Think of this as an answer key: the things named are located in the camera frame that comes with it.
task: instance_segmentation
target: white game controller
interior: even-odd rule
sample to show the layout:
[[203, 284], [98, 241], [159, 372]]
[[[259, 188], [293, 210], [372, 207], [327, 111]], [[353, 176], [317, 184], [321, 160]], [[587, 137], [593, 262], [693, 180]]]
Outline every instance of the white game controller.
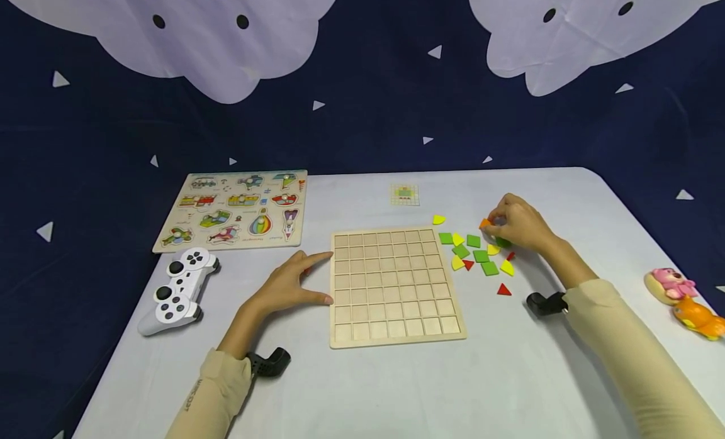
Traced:
[[156, 308], [140, 320], [138, 332], [148, 337], [200, 319], [201, 307], [196, 304], [196, 298], [207, 274], [219, 268], [219, 260], [209, 250], [203, 247], [185, 250], [166, 268], [171, 280], [154, 291]]

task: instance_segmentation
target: dark blue backdrop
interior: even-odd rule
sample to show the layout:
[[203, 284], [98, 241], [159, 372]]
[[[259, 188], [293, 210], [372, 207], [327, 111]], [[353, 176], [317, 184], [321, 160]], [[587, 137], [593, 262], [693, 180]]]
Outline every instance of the dark blue backdrop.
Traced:
[[[490, 34], [468, 0], [337, 0], [302, 68], [222, 105], [0, 0], [4, 437], [75, 428], [183, 176], [227, 170], [229, 157], [311, 174], [587, 167], [724, 314], [723, 16], [724, 2], [706, 6], [652, 47], [533, 97], [523, 77], [488, 70]], [[439, 44], [441, 59], [426, 55]], [[55, 70], [71, 85], [51, 88]], [[615, 95], [625, 82], [634, 90]], [[326, 105], [313, 112], [313, 100]], [[695, 201], [676, 201], [682, 188]], [[138, 216], [113, 208], [129, 202]], [[51, 220], [46, 243], [35, 230]]]

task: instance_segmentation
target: wooden puzzle board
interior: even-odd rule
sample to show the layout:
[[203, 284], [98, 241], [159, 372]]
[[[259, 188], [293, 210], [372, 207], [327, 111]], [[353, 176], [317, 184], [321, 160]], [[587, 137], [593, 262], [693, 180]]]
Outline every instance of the wooden puzzle board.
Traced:
[[433, 228], [334, 233], [330, 347], [466, 338]]
[[192, 173], [153, 252], [300, 245], [306, 178], [306, 170]]

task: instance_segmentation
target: orange toy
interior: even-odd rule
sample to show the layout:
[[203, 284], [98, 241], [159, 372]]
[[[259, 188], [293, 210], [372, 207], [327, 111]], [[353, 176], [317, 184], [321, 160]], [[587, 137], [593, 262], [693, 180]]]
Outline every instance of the orange toy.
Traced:
[[674, 316], [687, 329], [705, 335], [708, 340], [717, 340], [725, 335], [725, 318], [714, 315], [707, 307], [697, 304], [690, 296], [672, 306]]

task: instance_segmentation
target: controller button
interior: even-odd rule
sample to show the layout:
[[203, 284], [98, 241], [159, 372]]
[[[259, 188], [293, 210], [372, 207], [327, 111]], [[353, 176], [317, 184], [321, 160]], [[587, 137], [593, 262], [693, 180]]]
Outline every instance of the controller button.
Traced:
[[178, 274], [181, 271], [183, 271], [182, 262], [171, 262], [171, 264], [169, 264], [169, 272], [171, 272], [172, 274]]
[[167, 286], [159, 287], [156, 290], [156, 298], [159, 301], [165, 301], [165, 300], [169, 299], [169, 296], [171, 296], [171, 292], [172, 291], [171, 291], [170, 287], [167, 287]]

